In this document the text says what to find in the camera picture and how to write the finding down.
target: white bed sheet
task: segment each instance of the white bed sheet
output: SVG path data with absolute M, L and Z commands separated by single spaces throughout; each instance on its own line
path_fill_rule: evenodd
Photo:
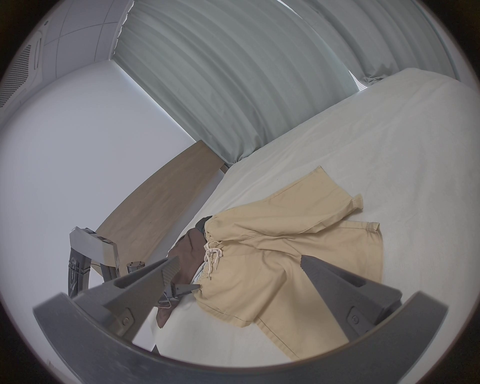
M 404 300 L 423 290 L 449 305 L 402 381 L 413 383 L 454 340 L 480 292 L 479 145 L 479 95 L 446 76 L 407 69 L 232 166 L 185 231 L 322 166 L 348 193 L 362 194 L 364 209 L 350 219 L 380 222 L 384 283 Z M 217 320 L 192 295 L 163 329 L 153 329 L 159 352 L 179 360 L 237 367 L 289 361 L 256 325 Z

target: gray curtain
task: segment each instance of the gray curtain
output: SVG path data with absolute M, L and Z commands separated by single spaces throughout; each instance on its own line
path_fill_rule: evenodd
M 455 78 L 444 46 L 413 0 L 283 0 L 363 84 L 405 68 Z
M 358 91 L 276 0 L 137 0 L 113 59 L 229 165 Z

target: air vent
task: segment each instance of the air vent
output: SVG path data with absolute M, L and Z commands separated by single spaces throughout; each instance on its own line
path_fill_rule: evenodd
M 27 80 L 31 48 L 32 46 L 29 44 L 23 49 L 20 57 L 17 59 L 12 70 L 8 74 L 5 84 L 0 92 L 0 108 L 5 105 L 15 91 Z

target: drawstring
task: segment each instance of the drawstring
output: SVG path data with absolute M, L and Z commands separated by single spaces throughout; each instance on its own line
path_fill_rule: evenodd
M 223 252 L 219 248 L 210 248 L 209 243 L 204 245 L 205 248 L 205 257 L 204 261 L 208 263 L 208 280 L 211 280 L 210 274 L 212 273 L 213 266 L 215 266 L 215 270 L 218 266 L 218 259 L 223 256 Z

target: wooden panel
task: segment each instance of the wooden panel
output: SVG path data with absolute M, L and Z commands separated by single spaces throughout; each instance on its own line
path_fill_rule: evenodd
M 223 161 L 202 141 L 165 164 L 133 191 L 97 229 L 117 244 L 120 275 L 126 265 L 150 257 L 163 237 Z M 100 273 L 100 268 L 93 266 Z

